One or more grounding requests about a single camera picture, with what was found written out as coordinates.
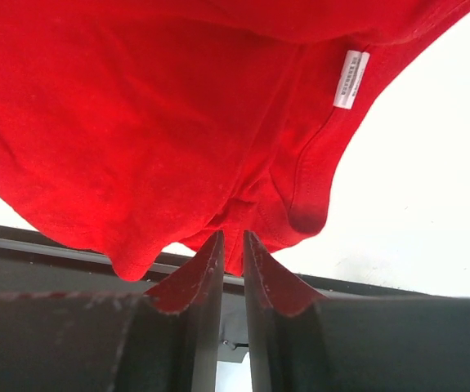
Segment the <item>red shirt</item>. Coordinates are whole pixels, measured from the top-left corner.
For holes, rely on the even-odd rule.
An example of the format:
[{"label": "red shirt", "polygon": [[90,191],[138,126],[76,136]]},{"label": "red shirt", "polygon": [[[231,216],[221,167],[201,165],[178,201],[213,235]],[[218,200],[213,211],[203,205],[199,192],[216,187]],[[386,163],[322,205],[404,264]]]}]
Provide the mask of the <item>red shirt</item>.
[{"label": "red shirt", "polygon": [[[0,0],[0,196],[127,280],[226,233],[242,273],[324,227],[340,157],[470,0]],[[333,106],[347,51],[369,63]]]}]

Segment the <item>red cloth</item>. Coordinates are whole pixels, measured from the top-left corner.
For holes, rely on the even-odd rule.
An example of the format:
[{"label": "red cloth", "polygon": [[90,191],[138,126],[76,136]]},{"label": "red cloth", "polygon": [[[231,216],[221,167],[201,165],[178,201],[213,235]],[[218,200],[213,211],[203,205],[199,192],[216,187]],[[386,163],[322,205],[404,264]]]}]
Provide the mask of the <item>red cloth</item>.
[{"label": "red cloth", "polygon": [[[139,279],[171,242],[320,232],[374,99],[470,0],[0,0],[0,196]],[[348,50],[371,54],[351,110]]]}]

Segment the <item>barcode sticker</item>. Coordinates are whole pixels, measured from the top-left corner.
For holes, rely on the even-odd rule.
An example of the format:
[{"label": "barcode sticker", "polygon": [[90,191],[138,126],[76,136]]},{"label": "barcode sticker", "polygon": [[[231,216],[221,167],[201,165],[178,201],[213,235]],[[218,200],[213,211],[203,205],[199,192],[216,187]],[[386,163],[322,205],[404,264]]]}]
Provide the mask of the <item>barcode sticker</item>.
[{"label": "barcode sticker", "polygon": [[334,106],[342,109],[352,108],[358,93],[358,87],[360,87],[360,82],[364,76],[367,61],[369,61],[369,53],[366,51],[347,51],[336,95],[334,96]]}]

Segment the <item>white label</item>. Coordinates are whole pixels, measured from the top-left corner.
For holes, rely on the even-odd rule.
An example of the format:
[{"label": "white label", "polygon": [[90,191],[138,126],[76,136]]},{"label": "white label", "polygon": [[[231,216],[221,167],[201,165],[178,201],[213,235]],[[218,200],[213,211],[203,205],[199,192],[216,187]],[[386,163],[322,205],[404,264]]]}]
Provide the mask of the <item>white label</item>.
[{"label": "white label", "polygon": [[367,61],[369,61],[369,53],[366,51],[347,51],[336,95],[334,96],[334,106],[342,109],[352,108]]}]

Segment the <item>white floor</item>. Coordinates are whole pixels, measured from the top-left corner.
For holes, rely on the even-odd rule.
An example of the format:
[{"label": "white floor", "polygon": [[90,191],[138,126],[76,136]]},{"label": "white floor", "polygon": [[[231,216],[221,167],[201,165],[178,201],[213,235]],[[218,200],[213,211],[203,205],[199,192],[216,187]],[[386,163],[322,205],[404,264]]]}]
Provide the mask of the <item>white floor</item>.
[{"label": "white floor", "polygon": [[[2,200],[0,225],[30,228]],[[338,167],[323,232],[275,256],[303,274],[470,296],[470,15],[378,98]],[[217,390],[249,380],[247,360],[218,364]]]}]

